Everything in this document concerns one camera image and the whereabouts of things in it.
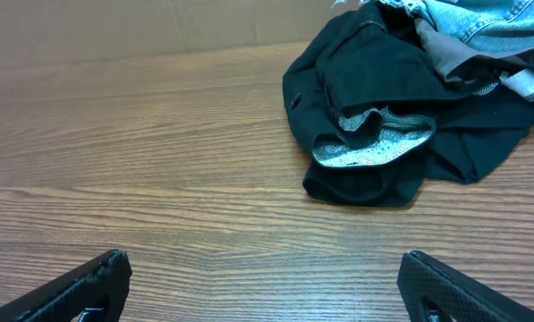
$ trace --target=wooden table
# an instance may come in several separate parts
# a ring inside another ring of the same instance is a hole
[[[123,321],[404,321],[423,250],[534,309],[534,131],[480,184],[317,202],[281,90],[306,45],[0,71],[0,305],[118,248]]]

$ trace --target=crumpled clothing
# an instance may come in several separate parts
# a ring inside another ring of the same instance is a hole
[[[373,1],[334,18],[283,77],[292,134],[313,159],[303,181],[312,198],[401,206],[426,177],[475,182],[534,123],[534,103],[504,86],[480,97],[447,86],[413,20],[387,9]],[[394,135],[382,135],[385,129]],[[423,140],[397,145],[397,152],[372,148],[398,144],[406,133]],[[326,163],[327,155],[317,156],[325,147],[331,158],[345,158]]]
[[[534,0],[380,1],[421,17],[416,28],[446,81],[477,75],[470,80],[474,91],[475,85],[501,81],[534,101]],[[485,61],[476,64],[480,58]],[[515,68],[523,65],[527,68]]]
[[[451,38],[421,18],[415,20],[421,45],[437,73],[454,86],[472,89],[501,81],[526,100],[534,101],[534,48],[492,53]]]

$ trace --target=gray fabric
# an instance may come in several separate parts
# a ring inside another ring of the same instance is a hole
[[[479,51],[435,31],[423,19],[416,19],[415,24],[424,49],[444,81],[478,81],[481,86],[495,77],[495,69],[510,66],[521,71],[511,76],[503,73],[501,82],[528,101],[534,101],[534,48],[500,53]]]

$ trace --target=black fabric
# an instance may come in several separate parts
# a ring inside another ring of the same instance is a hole
[[[484,97],[447,88],[411,20],[377,2],[331,20],[284,75],[283,92],[292,134],[311,156],[321,137],[350,148],[377,140],[379,116],[355,132],[340,128],[339,114],[352,109],[390,106],[398,115],[436,120],[427,144],[387,165],[338,169],[313,161],[303,182],[307,193],[349,205],[407,204],[426,177],[475,182],[503,162],[534,123],[534,103],[505,87]]]

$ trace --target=white speckled lining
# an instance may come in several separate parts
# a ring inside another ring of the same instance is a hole
[[[385,165],[422,145],[434,134],[434,129],[422,118],[397,116],[391,114],[388,108],[371,108],[350,118],[342,115],[338,123],[345,131],[356,131],[375,112],[382,115],[383,124],[376,142],[365,148],[352,149],[339,138],[319,139],[314,143],[313,157],[322,166],[333,168]]]
[[[477,95],[477,96],[487,95],[487,94],[491,93],[493,91],[493,89],[495,89],[497,87],[497,85],[499,85],[499,81],[495,81],[495,82],[492,82],[490,84],[486,84],[486,85],[482,86],[480,89],[478,89],[477,91],[473,92],[472,94],[473,95]]]

